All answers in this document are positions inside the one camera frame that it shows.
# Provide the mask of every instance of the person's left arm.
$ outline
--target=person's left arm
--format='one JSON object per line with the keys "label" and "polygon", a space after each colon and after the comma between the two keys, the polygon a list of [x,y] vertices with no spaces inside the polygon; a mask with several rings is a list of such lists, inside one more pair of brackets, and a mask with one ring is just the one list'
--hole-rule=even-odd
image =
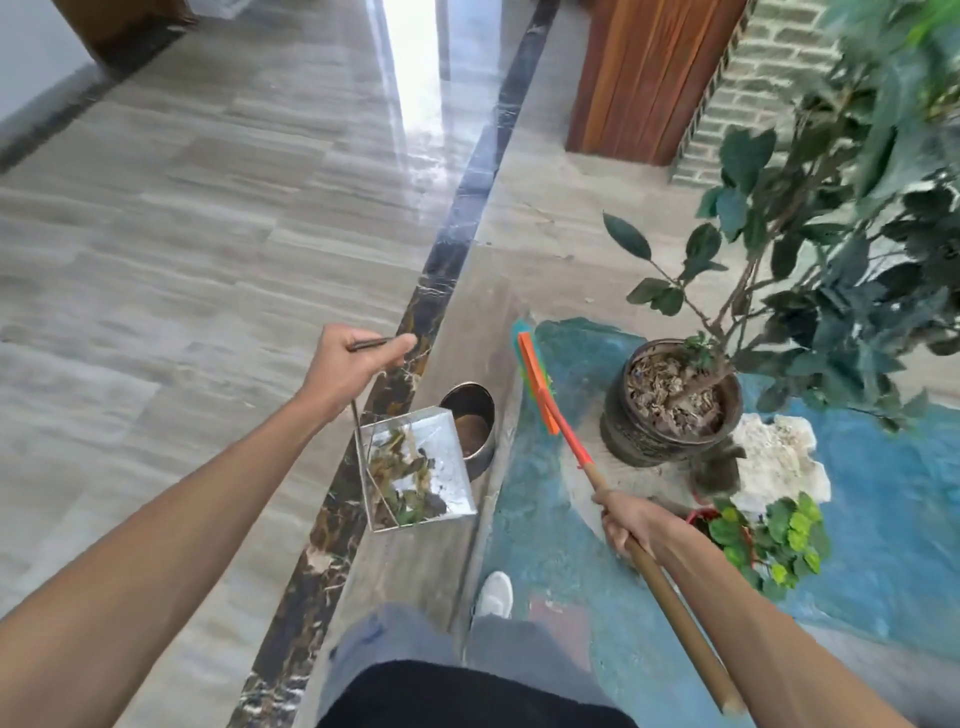
{"label": "person's left arm", "polygon": [[143,506],[0,620],[0,715],[18,728],[105,728],[223,575],[321,428],[416,344],[349,353],[324,329],[300,391]]}

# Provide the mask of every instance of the brick wall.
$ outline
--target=brick wall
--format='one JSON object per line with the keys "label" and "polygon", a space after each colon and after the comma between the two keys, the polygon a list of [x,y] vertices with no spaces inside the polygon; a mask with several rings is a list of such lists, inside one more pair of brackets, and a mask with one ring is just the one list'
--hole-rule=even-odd
{"label": "brick wall", "polygon": [[801,69],[830,68],[836,59],[816,30],[827,0],[750,0],[674,162],[672,181],[697,187],[720,182],[718,152],[728,127],[776,127],[789,138],[793,112],[777,87]]}

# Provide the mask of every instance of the shoe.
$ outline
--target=shoe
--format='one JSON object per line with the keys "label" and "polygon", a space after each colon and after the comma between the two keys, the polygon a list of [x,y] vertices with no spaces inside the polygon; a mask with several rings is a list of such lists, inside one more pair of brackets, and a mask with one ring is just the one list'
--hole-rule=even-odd
{"label": "shoe", "polygon": [[480,595],[473,607],[473,618],[510,618],[514,610],[514,585],[503,571],[494,571],[480,587]]}

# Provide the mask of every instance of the person's right arm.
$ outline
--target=person's right arm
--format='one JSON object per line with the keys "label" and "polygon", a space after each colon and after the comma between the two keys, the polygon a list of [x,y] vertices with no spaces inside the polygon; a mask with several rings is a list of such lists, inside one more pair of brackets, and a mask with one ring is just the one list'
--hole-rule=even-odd
{"label": "person's right arm", "polygon": [[673,577],[758,728],[910,728],[792,618],[756,592],[706,536],[649,500],[595,500],[621,553],[628,535]]}

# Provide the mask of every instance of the black marble strip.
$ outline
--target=black marble strip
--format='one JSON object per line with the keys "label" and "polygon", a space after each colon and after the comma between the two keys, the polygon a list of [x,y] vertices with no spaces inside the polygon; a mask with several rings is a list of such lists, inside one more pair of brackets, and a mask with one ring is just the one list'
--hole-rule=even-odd
{"label": "black marble strip", "polygon": [[0,174],[12,169],[52,136],[70,126],[114,86],[128,79],[180,38],[188,27],[189,24],[179,20],[151,16],[98,48],[97,54],[105,71],[104,79],[0,150]]}
{"label": "black marble strip", "polygon": [[[523,99],[560,0],[540,0],[520,42],[500,95],[437,233],[397,333],[418,336],[403,367],[373,386],[365,422],[410,411],[413,382],[423,374],[447,304],[467,259]],[[317,653],[333,619],[350,565],[367,528],[352,441],[253,661],[228,728],[288,728],[293,724]]]}

